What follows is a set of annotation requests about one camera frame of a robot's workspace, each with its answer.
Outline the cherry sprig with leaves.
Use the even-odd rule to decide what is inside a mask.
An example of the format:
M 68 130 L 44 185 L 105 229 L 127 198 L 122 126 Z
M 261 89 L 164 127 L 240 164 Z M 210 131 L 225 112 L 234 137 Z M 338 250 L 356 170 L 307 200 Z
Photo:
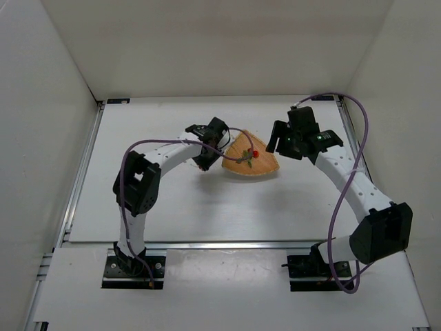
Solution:
M 240 157 L 236 162 L 237 164 L 245 163 L 249 168 L 252 168 L 252 161 L 259 157 L 259 151 L 248 148 L 243 150 L 242 157 Z

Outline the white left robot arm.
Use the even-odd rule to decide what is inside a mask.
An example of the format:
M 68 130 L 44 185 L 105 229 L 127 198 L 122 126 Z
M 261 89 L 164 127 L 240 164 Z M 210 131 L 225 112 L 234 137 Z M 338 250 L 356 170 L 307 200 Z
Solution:
M 214 117 L 207 125 L 191 125 L 176 139 L 147 139 L 127 149 L 112 188 L 121 214 L 114 253 L 124 273 L 133 277 L 152 273 L 145 260 L 144 230 L 161 178 L 190 159 L 201 170 L 209 170 L 228 143 L 227 124 Z

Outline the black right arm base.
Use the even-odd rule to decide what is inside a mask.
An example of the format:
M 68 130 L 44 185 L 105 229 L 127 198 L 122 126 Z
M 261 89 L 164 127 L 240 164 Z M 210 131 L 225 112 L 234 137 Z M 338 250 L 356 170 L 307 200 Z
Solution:
M 316 266 L 309 255 L 288 255 L 281 265 L 288 270 L 291 292 L 341 291 L 327 264 Z M 355 288 L 350 265 L 347 261 L 334 264 L 339 281 L 348 291 Z

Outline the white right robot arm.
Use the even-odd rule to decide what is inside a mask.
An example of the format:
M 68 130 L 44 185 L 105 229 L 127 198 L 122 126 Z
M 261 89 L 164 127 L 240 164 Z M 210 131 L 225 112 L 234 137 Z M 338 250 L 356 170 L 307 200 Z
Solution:
M 341 261 L 365 265 L 408 248 L 413 212 L 407 203 L 395 203 L 354 166 L 340 137 L 332 130 L 319 131 L 314 123 L 301 136 L 283 121 L 275 121 L 267 151 L 292 159 L 307 157 L 332 181 L 340 200 L 351 207 L 358 222 L 352 234 L 332 237 L 311 247 L 317 266 Z

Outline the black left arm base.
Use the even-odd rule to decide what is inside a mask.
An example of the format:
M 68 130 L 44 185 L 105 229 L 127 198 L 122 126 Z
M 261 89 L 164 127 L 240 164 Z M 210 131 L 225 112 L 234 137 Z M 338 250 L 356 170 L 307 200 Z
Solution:
M 103 289 L 162 290 L 165 279 L 164 255 L 145 255 L 151 274 L 138 260 L 124 262 L 113 251 L 106 256 L 101 287 Z

